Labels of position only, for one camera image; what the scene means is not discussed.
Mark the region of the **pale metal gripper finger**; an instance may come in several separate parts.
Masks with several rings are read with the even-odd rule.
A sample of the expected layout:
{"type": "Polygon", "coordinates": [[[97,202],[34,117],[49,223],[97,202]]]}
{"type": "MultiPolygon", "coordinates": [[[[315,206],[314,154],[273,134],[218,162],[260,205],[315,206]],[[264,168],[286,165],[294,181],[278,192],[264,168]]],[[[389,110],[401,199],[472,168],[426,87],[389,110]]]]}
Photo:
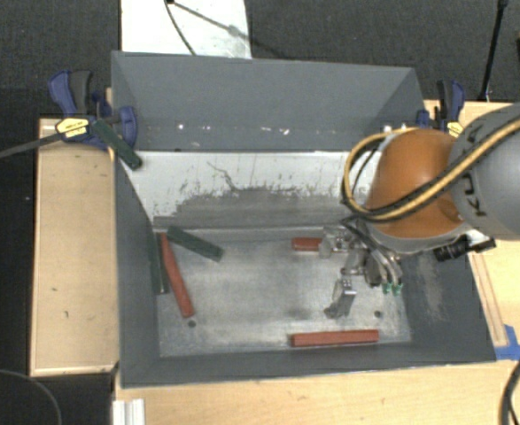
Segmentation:
{"type": "Polygon", "coordinates": [[[345,251],[345,239],[338,234],[325,234],[318,245],[318,255],[320,258],[330,258],[334,253],[345,251]]]}
{"type": "Polygon", "coordinates": [[[353,287],[352,281],[347,278],[338,279],[332,293],[332,301],[330,305],[324,309],[324,314],[329,319],[348,317],[355,297],[356,290],[353,287]]]}

